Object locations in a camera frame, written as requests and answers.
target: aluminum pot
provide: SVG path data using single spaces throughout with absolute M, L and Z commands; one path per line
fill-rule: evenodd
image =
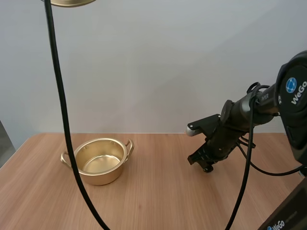
M 74 151 L 82 180 L 92 185 L 104 185 L 116 180 L 133 149 L 134 144 L 130 139 L 126 145 L 112 138 L 98 138 L 83 143 Z M 71 169 L 65 155 L 68 153 L 62 153 L 60 160 Z

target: wooden table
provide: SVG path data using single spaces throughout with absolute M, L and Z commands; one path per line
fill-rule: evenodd
M 236 148 L 204 173 L 187 161 L 204 136 L 183 134 L 73 134 L 74 148 L 111 137 L 135 150 L 123 174 L 104 186 L 85 185 L 112 230 L 222 230 L 234 207 L 245 166 Z M 284 134 L 255 134 L 252 161 L 284 172 L 299 164 Z M 0 228 L 4 230 L 98 230 L 72 171 L 61 164 L 63 134 L 28 139 L 0 169 Z M 271 177 L 251 169 L 232 229 L 255 230 L 302 180 L 299 174 Z

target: white wall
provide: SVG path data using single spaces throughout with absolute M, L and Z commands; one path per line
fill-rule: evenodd
M 54 7 L 73 132 L 183 132 L 307 48 L 306 0 L 97 0 Z M 40 0 L 0 3 L 0 120 L 62 131 Z M 283 132 L 276 120 L 258 131 Z

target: black cord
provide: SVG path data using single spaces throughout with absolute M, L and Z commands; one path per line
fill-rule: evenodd
M 88 196 L 84 185 L 82 184 L 82 180 L 79 175 L 77 163 L 75 156 L 73 154 L 73 148 L 71 143 L 71 135 L 70 135 L 70 128 L 69 128 L 69 122 L 68 122 L 68 113 L 67 113 L 67 106 L 66 106 L 66 99 L 65 99 L 65 92 L 64 92 L 64 86 L 63 86 L 63 80 L 61 75 L 61 70 L 59 66 L 59 57 L 58 57 L 58 50 L 57 50 L 57 43 L 56 43 L 56 36 L 54 31 L 54 24 L 53 24 L 53 16 L 52 16 L 52 8 L 50 0 L 45 0 L 45 10 L 46 10 L 46 17 L 47 17 L 47 24 L 48 24 L 48 32 L 49 32 L 49 41 L 50 41 L 50 48 L 51 48 L 51 54 L 52 54 L 52 60 L 53 60 L 53 68 L 57 80 L 57 86 L 59 91 L 59 100 L 61 105 L 61 111 L 62 111 L 62 119 L 63 119 L 63 126 L 64 126 L 64 134 L 65 134 L 65 140 L 66 140 L 66 146 L 67 151 L 69 155 L 69 159 L 71 161 L 71 167 L 73 170 L 73 174 L 75 176 L 77 185 L 80 189 L 80 192 L 89 207 L 91 213 L 99 223 L 99 225 L 105 229 L 110 230 L 109 227 L 104 223 L 104 221 L 100 218 L 98 212 L 96 211 L 94 205 L 92 204 L 92 201 L 90 197 Z
M 239 143 L 237 143 L 236 145 L 237 145 L 237 146 L 239 147 L 239 149 L 241 150 L 243 156 L 244 156 L 245 158 L 247 158 L 247 155 L 245 154 L 245 152 L 244 152 L 244 150 L 242 149 L 241 145 L 240 145 Z M 300 171 L 301 169 L 305 168 L 304 165 L 301 165 L 301 166 L 297 167 L 296 169 L 290 170 L 290 171 L 288 171 L 288 172 L 271 173 L 271 172 L 267 172 L 267 171 L 264 171 L 264 170 L 258 168 L 258 167 L 257 167 L 256 165 L 254 165 L 252 162 L 250 162 L 250 165 L 251 165 L 254 169 L 258 170 L 259 172 L 261 172 L 261 173 L 263 173 L 263 174 L 266 174 L 266 175 L 269 175 L 269 176 L 286 176 L 286 175 L 291 175 L 291 174 L 297 173 L 297 172 Z
M 231 217 L 229 219 L 229 222 L 225 228 L 225 230 L 230 230 L 235 217 L 236 217 L 236 213 L 239 210 L 239 206 L 241 204 L 242 198 L 243 198 L 243 194 L 246 188 L 246 184 L 248 181 L 248 173 L 249 173 L 249 168 L 250 168 L 250 160 L 251 160 L 251 151 L 253 148 L 253 134 L 254 134 L 254 106 L 255 106 L 255 102 L 256 102 L 256 94 L 260 89 L 263 88 L 269 88 L 268 85 L 258 85 L 257 87 L 255 87 L 251 93 L 251 97 L 249 100 L 249 107 L 250 107 L 250 121 L 249 121 L 249 138 L 248 138 L 248 154 L 247 154 L 247 158 L 246 158 L 246 164 L 245 164 L 245 170 L 244 170 L 244 175 L 243 175 L 243 180 L 242 180 L 242 185 L 240 188 L 240 192 L 238 195 L 238 198 L 236 200 L 236 204 L 234 207 L 234 210 L 232 211 Z

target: lamp shade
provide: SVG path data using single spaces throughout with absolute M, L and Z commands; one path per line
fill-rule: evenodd
M 95 0 L 51 0 L 51 4 L 62 7 L 77 7 L 91 3 Z

